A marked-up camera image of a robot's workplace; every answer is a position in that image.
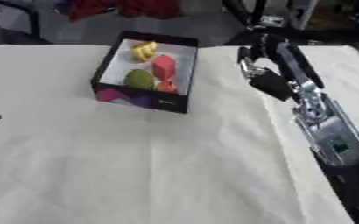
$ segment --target black box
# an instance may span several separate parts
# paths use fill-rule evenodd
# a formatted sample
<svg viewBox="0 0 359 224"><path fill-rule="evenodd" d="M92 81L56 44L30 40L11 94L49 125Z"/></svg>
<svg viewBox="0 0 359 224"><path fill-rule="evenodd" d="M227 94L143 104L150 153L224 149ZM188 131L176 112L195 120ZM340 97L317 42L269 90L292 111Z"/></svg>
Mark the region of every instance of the black box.
<svg viewBox="0 0 359 224"><path fill-rule="evenodd" d="M178 85L177 94L127 87L123 84L127 71L135 68L151 69L151 61L140 63L131 58L130 47L140 41L158 43L154 57L164 54L176 59L176 76L173 82ZM118 42L99 66L91 85L99 101L186 113L197 52L198 40L194 38L125 31L120 34Z"/></svg>

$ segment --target white tablecloth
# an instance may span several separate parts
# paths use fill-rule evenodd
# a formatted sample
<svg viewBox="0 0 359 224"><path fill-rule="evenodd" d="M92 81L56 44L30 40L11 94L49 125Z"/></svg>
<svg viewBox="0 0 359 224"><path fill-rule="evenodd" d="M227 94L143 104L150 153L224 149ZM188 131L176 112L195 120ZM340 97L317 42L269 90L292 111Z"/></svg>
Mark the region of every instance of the white tablecloth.
<svg viewBox="0 0 359 224"><path fill-rule="evenodd" d="M351 223L291 103L251 88L236 48L200 50L187 115L95 101L107 51L0 46L1 224ZM304 51L359 127L359 53Z"/></svg>

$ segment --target red cloth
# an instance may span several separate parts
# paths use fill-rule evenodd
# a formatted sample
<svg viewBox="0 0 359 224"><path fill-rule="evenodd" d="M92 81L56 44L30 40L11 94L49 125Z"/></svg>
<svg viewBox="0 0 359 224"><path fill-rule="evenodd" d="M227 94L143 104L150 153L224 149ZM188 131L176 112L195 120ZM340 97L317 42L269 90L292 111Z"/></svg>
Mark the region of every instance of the red cloth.
<svg viewBox="0 0 359 224"><path fill-rule="evenodd" d="M152 18L175 18L183 15L179 0L74 0L71 21L89 17L116 5L121 15Z"/></svg>

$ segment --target white paper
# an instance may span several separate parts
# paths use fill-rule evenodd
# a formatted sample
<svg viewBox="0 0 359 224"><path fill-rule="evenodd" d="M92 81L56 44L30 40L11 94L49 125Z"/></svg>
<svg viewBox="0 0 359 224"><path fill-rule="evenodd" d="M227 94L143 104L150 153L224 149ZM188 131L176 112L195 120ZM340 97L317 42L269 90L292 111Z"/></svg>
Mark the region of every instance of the white paper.
<svg viewBox="0 0 359 224"><path fill-rule="evenodd" d="M108 49L0 46L1 224L352 223L235 47L201 49L187 115L96 101ZM359 128L359 54L304 52Z"/></svg>

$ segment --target plastic toy food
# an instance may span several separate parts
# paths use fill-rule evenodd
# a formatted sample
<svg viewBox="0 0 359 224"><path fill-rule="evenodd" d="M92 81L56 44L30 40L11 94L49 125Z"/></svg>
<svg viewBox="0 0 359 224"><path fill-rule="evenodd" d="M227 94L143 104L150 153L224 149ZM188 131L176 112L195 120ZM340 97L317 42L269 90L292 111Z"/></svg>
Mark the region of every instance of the plastic toy food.
<svg viewBox="0 0 359 224"><path fill-rule="evenodd" d="M154 79L150 73L142 69L130 71L124 81L125 86L131 88L142 88L153 90L155 87Z"/></svg>
<svg viewBox="0 0 359 224"><path fill-rule="evenodd" d="M158 45L156 42L144 42L134 45L130 49L132 57L136 60L147 61L155 55Z"/></svg>
<svg viewBox="0 0 359 224"><path fill-rule="evenodd" d="M162 55L152 62L153 75L162 81L171 79L175 75L175 60Z"/></svg>
<svg viewBox="0 0 359 224"><path fill-rule="evenodd" d="M168 92L168 93L178 93L177 87L171 80L163 80L161 81L157 87L155 88L157 91Z"/></svg>

